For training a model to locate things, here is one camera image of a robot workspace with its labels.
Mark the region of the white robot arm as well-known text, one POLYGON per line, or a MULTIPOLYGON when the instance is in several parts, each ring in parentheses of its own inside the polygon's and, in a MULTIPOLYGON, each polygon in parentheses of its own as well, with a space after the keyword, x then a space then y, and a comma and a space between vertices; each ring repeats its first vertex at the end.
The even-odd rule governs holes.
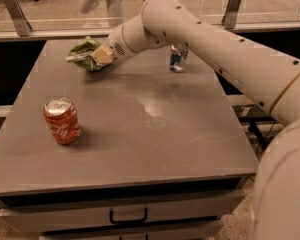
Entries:
POLYGON ((180 43, 283 125, 255 177, 249 240, 300 240, 300 60, 204 23, 178 0, 145 0, 93 52, 99 64, 180 43))

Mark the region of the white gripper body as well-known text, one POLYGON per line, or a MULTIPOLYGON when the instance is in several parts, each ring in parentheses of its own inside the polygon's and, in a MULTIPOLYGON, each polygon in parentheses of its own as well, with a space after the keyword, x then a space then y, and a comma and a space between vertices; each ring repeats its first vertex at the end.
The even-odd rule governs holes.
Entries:
POLYGON ((110 48, 116 63, 123 63, 136 55, 124 41, 123 26, 116 27, 107 37, 105 44, 110 48))

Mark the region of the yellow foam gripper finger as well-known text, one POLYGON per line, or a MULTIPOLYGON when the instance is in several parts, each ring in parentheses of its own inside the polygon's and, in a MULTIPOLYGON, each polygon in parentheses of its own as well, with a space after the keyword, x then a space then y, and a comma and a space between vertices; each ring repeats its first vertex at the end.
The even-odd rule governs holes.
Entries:
POLYGON ((97 64, 111 64, 114 61, 112 50, 108 46, 101 45, 91 53, 92 59, 97 64))

